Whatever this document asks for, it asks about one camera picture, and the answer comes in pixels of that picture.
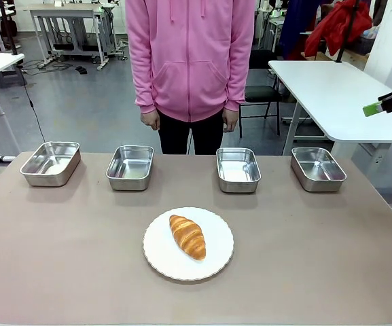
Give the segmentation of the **person's left hand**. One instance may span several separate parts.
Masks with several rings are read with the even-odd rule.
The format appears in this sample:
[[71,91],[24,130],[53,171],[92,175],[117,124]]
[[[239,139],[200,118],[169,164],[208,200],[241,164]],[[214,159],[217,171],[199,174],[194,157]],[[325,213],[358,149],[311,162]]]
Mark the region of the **person's left hand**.
[[239,112],[224,109],[222,113],[224,132],[233,132],[239,119]]

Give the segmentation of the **person's right hand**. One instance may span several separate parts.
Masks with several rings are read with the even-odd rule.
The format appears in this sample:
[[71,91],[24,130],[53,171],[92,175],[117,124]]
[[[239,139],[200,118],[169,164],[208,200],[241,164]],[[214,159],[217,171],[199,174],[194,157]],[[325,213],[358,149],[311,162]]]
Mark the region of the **person's right hand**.
[[152,130],[160,129],[160,116],[156,110],[141,114],[141,121]]

